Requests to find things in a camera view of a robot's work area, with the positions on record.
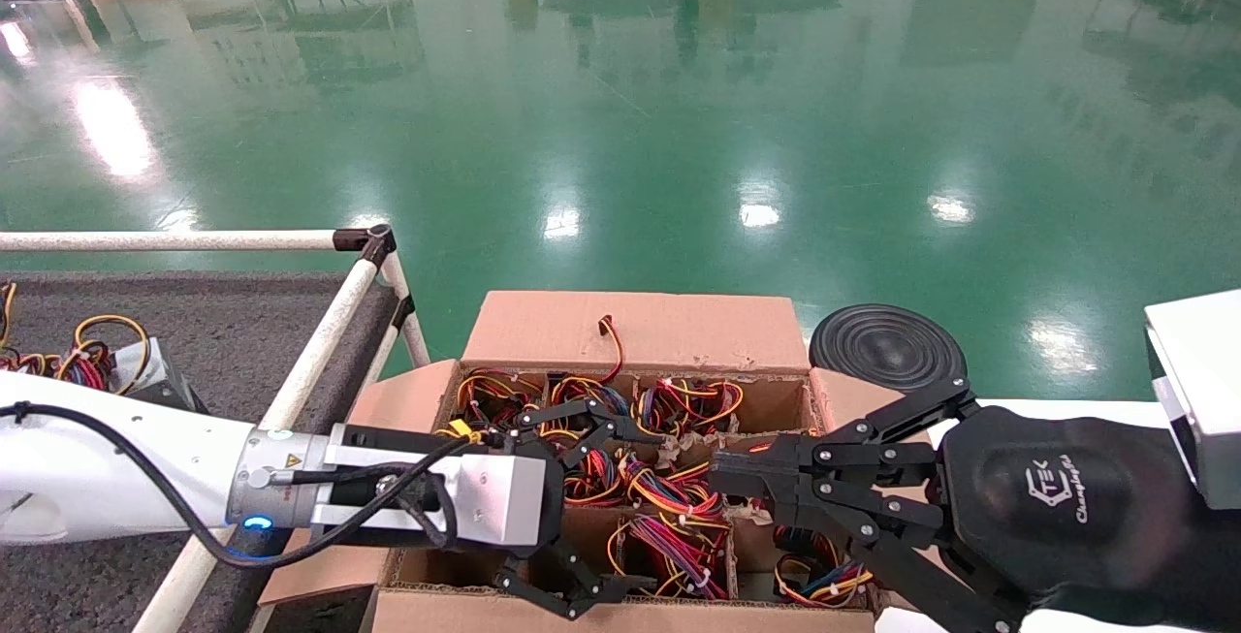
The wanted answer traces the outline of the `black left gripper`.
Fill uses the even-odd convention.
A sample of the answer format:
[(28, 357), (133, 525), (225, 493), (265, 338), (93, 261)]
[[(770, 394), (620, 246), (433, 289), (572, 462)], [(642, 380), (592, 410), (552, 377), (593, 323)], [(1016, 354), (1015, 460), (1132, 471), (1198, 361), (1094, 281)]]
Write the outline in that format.
[[(540, 428), (555, 420), (585, 417), (589, 429), (570, 448), (556, 449)], [(561, 532), (563, 469), (576, 469), (608, 441), (663, 446), (664, 434), (642, 429), (635, 420), (612, 412), (603, 400), (570, 400), (522, 411), (513, 434), (485, 433), (429, 465), (387, 505), (369, 518), (344, 545), (374, 549), (491, 550), (527, 556)], [(406, 465), (454, 442), (452, 434), (336, 426), (330, 433), (330, 470), (396, 465), (330, 487), (330, 528), (354, 518), (397, 479)], [(555, 593), (519, 575), (526, 559), (509, 556), (493, 576), (501, 593), (563, 619), (580, 619), (597, 604), (620, 603), (634, 590), (656, 587), (656, 578), (597, 573), (580, 556), (556, 556), (575, 587)]]

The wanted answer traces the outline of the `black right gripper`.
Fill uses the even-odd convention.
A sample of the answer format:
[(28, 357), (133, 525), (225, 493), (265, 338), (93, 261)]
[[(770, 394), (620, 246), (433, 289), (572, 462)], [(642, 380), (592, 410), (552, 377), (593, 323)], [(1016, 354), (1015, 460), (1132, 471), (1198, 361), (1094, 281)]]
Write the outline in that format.
[[(1021, 614), (923, 556), (939, 509), (828, 480), (934, 459), (903, 441), (975, 412), (968, 381), (937, 381), (824, 437), (782, 433), (714, 457), (714, 492), (761, 499), (773, 523), (838, 542), (948, 632), (1018, 632)], [(1239, 513), (1211, 509), (1167, 429), (1028, 418), (985, 407), (939, 441), (953, 521), (949, 561), (1020, 608), (1108, 623), (1239, 627)]]

